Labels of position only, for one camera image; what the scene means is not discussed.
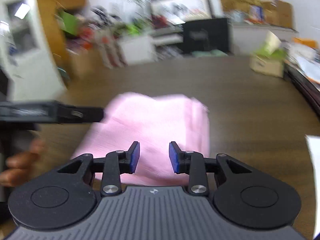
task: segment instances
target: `picture frame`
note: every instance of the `picture frame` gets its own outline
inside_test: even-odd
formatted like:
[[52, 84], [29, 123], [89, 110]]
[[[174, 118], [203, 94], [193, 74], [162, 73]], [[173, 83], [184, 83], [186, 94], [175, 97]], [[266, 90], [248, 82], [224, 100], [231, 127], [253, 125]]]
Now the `picture frame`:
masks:
[[153, 0], [151, 16], [155, 28], [214, 18], [210, 0]]

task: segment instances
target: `cardboard box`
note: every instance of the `cardboard box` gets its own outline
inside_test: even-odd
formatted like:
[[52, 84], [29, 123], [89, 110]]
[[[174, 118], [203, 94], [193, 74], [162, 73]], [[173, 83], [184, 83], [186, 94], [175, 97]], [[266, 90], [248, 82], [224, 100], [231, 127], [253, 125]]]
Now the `cardboard box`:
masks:
[[281, 27], [293, 29], [292, 5], [287, 2], [278, 1], [277, 11], [279, 14], [279, 24]]
[[250, 5], [260, 6], [260, 0], [220, 0], [223, 12], [239, 10], [245, 13], [250, 12]]
[[271, 1], [262, 1], [261, 6], [264, 9], [264, 12], [276, 11], [278, 13], [278, 26], [290, 29], [294, 28], [292, 5], [290, 3], [280, 0], [278, 0], [276, 4]]
[[277, 11], [263, 10], [264, 20], [266, 23], [279, 26], [279, 15]]
[[250, 58], [250, 68], [255, 72], [283, 78], [283, 60], [252, 55]]
[[105, 68], [99, 50], [93, 47], [89, 50], [78, 49], [70, 53], [71, 67], [77, 79], [83, 79], [90, 73]]

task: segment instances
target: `desk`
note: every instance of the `desk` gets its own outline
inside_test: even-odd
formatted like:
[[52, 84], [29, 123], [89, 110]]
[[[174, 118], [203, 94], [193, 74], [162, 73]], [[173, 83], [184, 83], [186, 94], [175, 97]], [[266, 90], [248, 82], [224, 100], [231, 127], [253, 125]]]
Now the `desk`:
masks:
[[312, 105], [315, 113], [320, 116], [320, 85], [311, 82], [305, 73], [289, 60], [284, 61], [285, 78], [289, 78], [292, 84], [306, 97]]
[[[72, 83], [65, 103], [105, 106], [119, 93], [185, 94], [209, 108], [212, 157], [227, 153], [292, 185], [302, 199], [295, 227], [314, 229], [315, 190], [305, 134], [320, 135], [316, 114], [295, 87], [249, 68], [248, 57], [162, 61], [103, 69]], [[89, 125], [42, 125], [48, 153], [38, 172], [70, 158]], [[209, 182], [214, 185], [212, 177]]]

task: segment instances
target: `ceiling light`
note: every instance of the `ceiling light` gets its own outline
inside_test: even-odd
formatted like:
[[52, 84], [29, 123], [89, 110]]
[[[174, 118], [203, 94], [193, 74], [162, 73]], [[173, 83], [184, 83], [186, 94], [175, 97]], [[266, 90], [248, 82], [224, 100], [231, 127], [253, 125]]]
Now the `ceiling light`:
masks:
[[16, 12], [16, 14], [14, 16], [18, 17], [22, 20], [27, 15], [27, 13], [29, 11], [30, 11], [30, 6], [23, 3], [22, 5], [20, 5], [18, 11]]

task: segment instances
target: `human hand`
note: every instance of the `human hand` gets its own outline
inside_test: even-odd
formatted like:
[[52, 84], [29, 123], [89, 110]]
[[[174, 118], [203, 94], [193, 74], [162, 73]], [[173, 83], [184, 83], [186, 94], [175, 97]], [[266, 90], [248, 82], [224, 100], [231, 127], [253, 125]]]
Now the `human hand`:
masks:
[[30, 144], [28, 152], [17, 153], [7, 158], [6, 165], [9, 168], [0, 173], [0, 185], [5, 187], [16, 187], [30, 179], [32, 166], [40, 158], [44, 151], [44, 141], [35, 138]]

